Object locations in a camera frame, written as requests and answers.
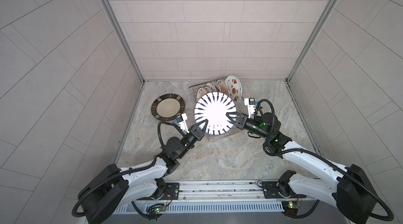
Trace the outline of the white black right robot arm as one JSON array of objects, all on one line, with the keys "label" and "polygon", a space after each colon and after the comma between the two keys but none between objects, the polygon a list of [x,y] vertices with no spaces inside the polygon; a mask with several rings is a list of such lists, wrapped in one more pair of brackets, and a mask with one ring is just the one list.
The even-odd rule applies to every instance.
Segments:
[{"label": "white black right robot arm", "polygon": [[285,186],[295,194],[332,205],[355,224],[364,224],[370,217],[393,221],[392,210],[376,194],[359,166],[344,166],[303,148],[281,132],[274,132],[274,123],[260,123],[243,113],[228,112],[226,116],[235,127],[264,138],[262,147],[267,155],[293,162],[316,176],[310,179],[285,172]]}]

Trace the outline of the dark striped rim plate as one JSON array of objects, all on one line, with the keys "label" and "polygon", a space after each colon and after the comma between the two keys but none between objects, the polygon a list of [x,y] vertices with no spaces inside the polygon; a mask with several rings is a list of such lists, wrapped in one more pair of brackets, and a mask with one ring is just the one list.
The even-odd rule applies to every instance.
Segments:
[{"label": "dark striped rim plate", "polygon": [[151,106],[153,117],[160,121],[173,121],[183,114],[184,99],[177,94],[168,93],[158,97]]}]

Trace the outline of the white watermelon plate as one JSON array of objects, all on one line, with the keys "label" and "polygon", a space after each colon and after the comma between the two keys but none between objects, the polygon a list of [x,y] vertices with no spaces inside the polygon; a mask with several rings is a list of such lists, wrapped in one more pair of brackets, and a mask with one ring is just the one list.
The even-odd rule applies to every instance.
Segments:
[{"label": "white watermelon plate", "polygon": [[230,75],[226,78],[225,83],[228,87],[229,97],[237,105],[242,98],[242,85],[238,77]]}]

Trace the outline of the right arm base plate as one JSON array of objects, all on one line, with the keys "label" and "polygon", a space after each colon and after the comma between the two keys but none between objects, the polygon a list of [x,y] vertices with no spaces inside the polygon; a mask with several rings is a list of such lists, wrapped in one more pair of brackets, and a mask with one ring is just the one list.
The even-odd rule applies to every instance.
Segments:
[{"label": "right arm base plate", "polygon": [[258,187],[263,190],[265,199],[306,198],[306,195],[297,195],[287,183],[278,181],[258,181]]}]

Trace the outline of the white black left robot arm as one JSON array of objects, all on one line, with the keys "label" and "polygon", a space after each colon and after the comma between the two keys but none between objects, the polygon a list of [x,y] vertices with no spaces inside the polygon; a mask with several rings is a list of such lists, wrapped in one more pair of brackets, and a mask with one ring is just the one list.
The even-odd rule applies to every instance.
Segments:
[{"label": "white black left robot arm", "polygon": [[179,167],[178,160],[202,140],[207,126],[208,120],[202,120],[183,133],[181,139],[174,136],[166,143],[161,142],[162,151],[150,162],[129,168],[108,165],[78,194],[72,216],[85,217],[90,224],[100,224],[122,204],[161,197],[166,185],[164,176]]}]

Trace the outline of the white blue radial plate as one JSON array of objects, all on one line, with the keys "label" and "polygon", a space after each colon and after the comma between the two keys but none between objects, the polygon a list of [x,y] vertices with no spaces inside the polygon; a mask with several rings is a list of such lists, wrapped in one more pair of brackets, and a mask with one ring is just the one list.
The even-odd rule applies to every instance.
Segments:
[{"label": "white blue radial plate", "polygon": [[196,102],[194,118],[196,123],[208,119],[207,134],[224,135],[234,126],[226,117],[227,112],[237,112],[233,100],[221,92],[212,92]]}]

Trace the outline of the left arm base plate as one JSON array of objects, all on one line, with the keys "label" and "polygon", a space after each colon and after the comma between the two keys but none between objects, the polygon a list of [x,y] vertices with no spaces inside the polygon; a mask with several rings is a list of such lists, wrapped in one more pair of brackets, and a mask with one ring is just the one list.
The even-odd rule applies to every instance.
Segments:
[{"label": "left arm base plate", "polygon": [[178,200],[179,183],[165,183],[158,185],[152,198],[155,200]]}]

